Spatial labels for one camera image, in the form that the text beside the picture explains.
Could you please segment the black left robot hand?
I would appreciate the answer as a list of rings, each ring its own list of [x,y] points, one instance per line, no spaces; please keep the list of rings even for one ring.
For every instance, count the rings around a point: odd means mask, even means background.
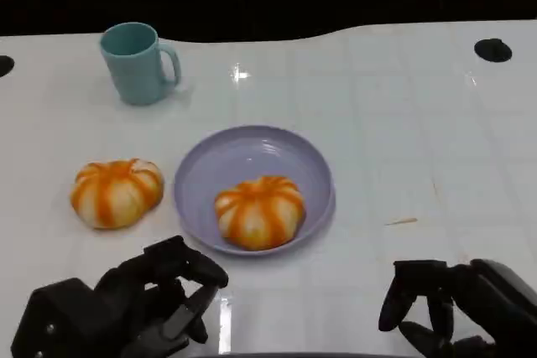
[[[226,271],[172,236],[108,270],[95,287],[112,311],[120,357],[170,357],[208,340],[202,315],[228,285]]]

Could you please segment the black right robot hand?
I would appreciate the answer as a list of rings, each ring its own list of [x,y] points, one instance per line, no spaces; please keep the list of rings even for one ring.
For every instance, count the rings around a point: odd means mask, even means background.
[[[452,339],[460,309],[492,338]],[[490,259],[453,267],[438,260],[394,262],[378,319],[399,329],[424,357],[534,357],[536,292],[511,268]]]

